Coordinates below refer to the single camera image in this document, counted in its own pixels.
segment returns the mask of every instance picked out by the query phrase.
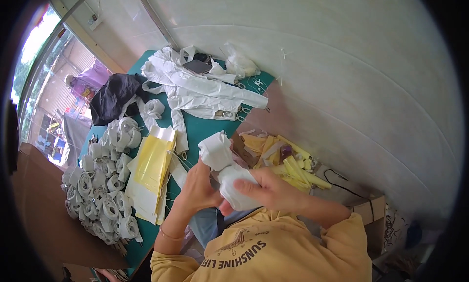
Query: white plastic bag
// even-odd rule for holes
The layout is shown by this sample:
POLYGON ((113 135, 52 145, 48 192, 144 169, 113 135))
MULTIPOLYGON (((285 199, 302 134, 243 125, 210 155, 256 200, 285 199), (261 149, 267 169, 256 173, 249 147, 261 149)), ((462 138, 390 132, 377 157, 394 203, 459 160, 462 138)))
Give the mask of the white plastic bag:
POLYGON ((231 43, 226 42, 225 46, 229 53, 229 56, 226 59, 227 73, 236 74, 238 80, 261 74, 257 65, 251 59, 237 51, 231 43))

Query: power outlet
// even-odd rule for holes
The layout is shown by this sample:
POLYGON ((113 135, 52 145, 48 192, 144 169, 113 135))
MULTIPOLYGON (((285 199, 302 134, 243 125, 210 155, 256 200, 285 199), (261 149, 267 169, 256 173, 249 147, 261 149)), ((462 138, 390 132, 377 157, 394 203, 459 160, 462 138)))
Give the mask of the power outlet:
POLYGON ((90 30, 94 31, 94 29, 101 23, 101 19, 95 20, 91 25, 90 25, 90 30))

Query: table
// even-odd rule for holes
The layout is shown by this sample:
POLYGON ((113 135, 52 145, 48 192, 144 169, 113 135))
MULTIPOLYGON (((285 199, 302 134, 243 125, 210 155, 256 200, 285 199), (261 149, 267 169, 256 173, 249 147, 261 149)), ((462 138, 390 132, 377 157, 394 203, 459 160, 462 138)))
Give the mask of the table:
MULTIPOLYGON (((127 72, 127 74, 140 74, 141 70, 140 68, 144 65, 145 61, 148 60, 150 56, 152 56, 155 53, 153 50, 148 50, 145 51, 142 57, 138 59, 138 61, 135 63, 134 66, 127 72)), ((220 65, 225 68, 225 62, 224 61, 218 61, 220 65)), ((272 75, 266 73, 266 72, 261 72, 260 75, 256 76, 259 78, 265 86, 270 85, 270 83, 274 80, 272 75)), ((254 89, 254 87, 258 87, 254 84, 253 79, 251 78, 248 82, 248 79, 243 79, 240 81, 240 83, 243 83, 246 86, 246 89, 254 92, 260 92, 261 94, 263 91, 259 91, 254 89)), ((157 83, 151 83, 149 85, 150 88, 155 88, 157 86, 160 86, 160 84, 157 83)), ((150 94, 149 93, 149 98, 157 98, 159 99, 164 105, 165 105, 165 111, 162 114, 162 119, 157 120, 158 126, 167 128, 168 126, 172 125, 172 120, 171 120, 171 109, 168 106, 167 103, 167 95, 165 93, 161 93, 158 95, 150 94)), ((243 104, 243 107, 252 109, 251 106, 247 106, 243 104)), ((198 143, 202 141, 205 138, 208 138, 208 136, 220 132, 224 130, 226 134, 231 137, 232 134, 236 131, 238 126, 241 124, 240 121, 222 121, 222 120, 209 120, 209 119, 202 119, 198 117, 194 117, 192 115, 187 114, 186 112, 182 113, 184 116, 184 122, 186 124, 186 131, 187 131, 187 136, 188 136, 188 142, 189 142, 189 150, 187 151, 187 161, 186 164, 188 164, 189 167, 191 167, 191 163, 195 164, 198 161, 198 152, 199 149, 197 147, 198 143)), ((140 115, 136 115, 133 117, 135 121, 139 124, 139 126, 144 126, 142 117, 140 115)), ((98 138, 101 138, 103 135, 104 131, 106 130, 107 126, 92 126, 90 129, 90 132, 88 133, 88 136, 85 140, 85 145, 82 148, 82 151, 80 153, 79 159, 81 158, 82 155, 87 154, 87 148, 88 148, 88 140, 91 139, 91 136, 94 134, 98 138)), ((148 134, 148 129, 145 128, 142 131, 142 135, 148 134)), ((132 158, 137 155, 138 147, 131 150, 129 156, 132 158)), ((173 180, 173 178, 170 178, 167 186, 167 207, 171 209, 174 198, 180 193, 180 188, 176 184, 176 182, 173 180)), ((127 255, 126 255, 126 260, 130 266, 130 268, 127 269, 127 275, 129 277, 132 276, 132 273, 138 269, 142 261, 145 259, 145 257, 148 255, 148 253, 153 249, 153 244, 156 239, 156 235, 159 230, 158 225, 153 225, 150 222, 147 222, 145 220, 137 219, 138 223, 138 228, 140 230, 140 233, 142 235, 142 238, 144 239, 143 241, 143 247, 140 246, 137 242, 135 242, 134 239, 132 239, 128 245, 126 245, 126 250, 127 250, 127 255)))

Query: black cable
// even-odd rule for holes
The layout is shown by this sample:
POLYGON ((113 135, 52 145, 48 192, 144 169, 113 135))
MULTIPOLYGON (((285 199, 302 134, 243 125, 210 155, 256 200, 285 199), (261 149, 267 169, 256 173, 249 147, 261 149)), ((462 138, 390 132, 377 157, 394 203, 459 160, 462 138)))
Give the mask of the black cable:
POLYGON ((340 177, 340 178, 342 178, 342 179, 348 181, 348 179, 346 179, 346 178, 343 177, 343 176, 340 176, 337 172, 335 172, 335 171, 332 170, 331 168, 329 168, 329 169, 327 169, 327 170, 325 170, 325 171, 323 172, 325 180, 326 180, 327 182, 329 182, 331 185, 340 187, 340 188, 342 188, 343 190, 346 190, 346 191, 348 191, 348 192, 350 192, 350 193, 352 193, 352 194, 355 194, 357 197, 361 197, 361 198, 367 199, 368 202, 370 203, 370 208, 371 208, 371 210, 372 210, 372 217, 373 217, 373 221, 374 221, 374 220, 375 220, 375 212, 373 211, 373 204, 372 204, 372 201, 371 201, 369 198, 367 198, 367 197, 362 197, 361 195, 359 195, 359 194, 357 194, 357 193, 355 193, 355 192, 349 190, 348 188, 345 188, 345 187, 343 187, 343 186, 340 186, 340 185, 337 185, 337 184, 333 184, 332 182, 330 182, 329 179, 327 179, 327 176, 325 175, 325 173, 326 173, 327 171, 329 171, 329 170, 331 170, 332 172, 336 173, 336 175, 337 175, 338 177, 340 177))

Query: bracelet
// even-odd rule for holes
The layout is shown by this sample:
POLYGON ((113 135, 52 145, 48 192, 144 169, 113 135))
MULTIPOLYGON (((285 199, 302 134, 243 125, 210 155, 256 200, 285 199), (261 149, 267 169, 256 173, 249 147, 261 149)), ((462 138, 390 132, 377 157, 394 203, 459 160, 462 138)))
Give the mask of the bracelet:
POLYGON ((168 240, 171 240, 171 241, 181 241, 181 240, 184 240, 184 237, 181 237, 181 238, 172 238, 172 237, 168 236, 167 234, 165 234, 165 233, 163 232, 163 230, 161 230, 161 226, 160 226, 160 233, 161 233, 161 235, 162 235, 164 238, 166 238, 166 239, 168 239, 168 240))

